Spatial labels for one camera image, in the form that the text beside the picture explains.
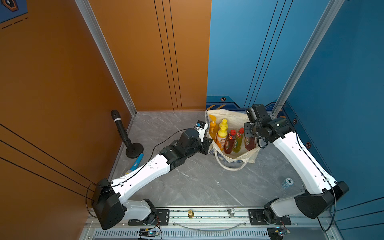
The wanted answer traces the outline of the dark red soap bottle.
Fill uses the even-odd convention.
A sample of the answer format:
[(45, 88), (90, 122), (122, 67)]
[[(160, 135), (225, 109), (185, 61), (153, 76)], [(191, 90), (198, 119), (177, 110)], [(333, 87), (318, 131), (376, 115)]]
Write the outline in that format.
[(224, 153), (226, 154), (231, 154), (232, 151), (233, 151), (233, 147), (234, 147), (234, 142), (235, 142), (235, 139), (236, 139), (236, 130), (231, 130), (228, 134), (228, 137), (226, 139), (226, 142), (225, 142), (225, 146), (224, 146)]
[(257, 146), (256, 137), (245, 137), (244, 142), (247, 151), (251, 151)]

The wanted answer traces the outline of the large orange dish soap bottle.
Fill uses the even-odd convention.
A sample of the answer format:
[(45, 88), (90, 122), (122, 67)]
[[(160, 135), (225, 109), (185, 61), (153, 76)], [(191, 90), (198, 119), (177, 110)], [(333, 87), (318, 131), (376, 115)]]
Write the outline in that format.
[(213, 139), (213, 142), (216, 142), (217, 133), (219, 130), (219, 125), (217, 124), (217, 118), (213, 115), (209, 115), (209, 120), (210, 120), (209, 134)]

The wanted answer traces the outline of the orange bottle yellow cap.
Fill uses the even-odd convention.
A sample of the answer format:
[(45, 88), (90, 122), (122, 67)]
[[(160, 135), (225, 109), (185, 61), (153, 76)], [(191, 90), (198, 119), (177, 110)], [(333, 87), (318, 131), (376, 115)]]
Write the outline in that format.
[(219, 129), (221, 129), (222, 127), (228, 129), (228, 120), (227, 119), (223, 119), (220, 124), (219, 124)]
[(225, 142), (228, 137), (228, 127), (222, 126), (217, 133), (217, 138), (216, 138), (216, 144), (219, 147), (220, 151), (224, 150), (225, 147)]

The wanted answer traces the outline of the green soap bottle red cap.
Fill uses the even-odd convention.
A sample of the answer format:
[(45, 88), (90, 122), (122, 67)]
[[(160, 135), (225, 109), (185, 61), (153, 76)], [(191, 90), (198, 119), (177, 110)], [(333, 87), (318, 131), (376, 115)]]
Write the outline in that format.
[(240, 128), (236, 132), (236, 138), (233, 144), (233, 152), (238, 153), (241, 150), (241, 145), (244, 137), (244, 128)]

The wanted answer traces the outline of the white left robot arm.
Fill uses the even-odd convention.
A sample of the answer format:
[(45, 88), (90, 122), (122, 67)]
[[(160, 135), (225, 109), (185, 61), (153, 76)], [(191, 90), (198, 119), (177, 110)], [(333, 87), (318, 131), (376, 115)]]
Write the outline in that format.
[(179, 140), (164, 147), (145, 165), (128, 175), (100, 180), (94, 190), (91, 205), (103, 230), (116, 226), (122, 220), (137, 220), (144, 225), (156, 222), (157, 209), (149, 199), (132, 201), (138, 190), (185, 163), (197, 153), (207, 155), (212, 139), (196, 129), (186, 129)]

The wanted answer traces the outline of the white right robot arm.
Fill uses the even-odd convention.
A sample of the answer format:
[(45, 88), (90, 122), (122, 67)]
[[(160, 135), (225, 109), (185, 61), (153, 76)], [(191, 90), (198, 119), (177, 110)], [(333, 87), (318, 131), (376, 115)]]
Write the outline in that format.
[(284, 118), (250, 117), (244, 124), (245, 136), (273, 144), (287, 158), (300, 176), (305, 191), (293, 197), (275, 199), (264, 207), (264, 221), (274, 225), (281, 218), (303, 214), (316, 219), (335, 205), (348, 191), (343, 181), (336, 181), (304, 148), (294, 128)]

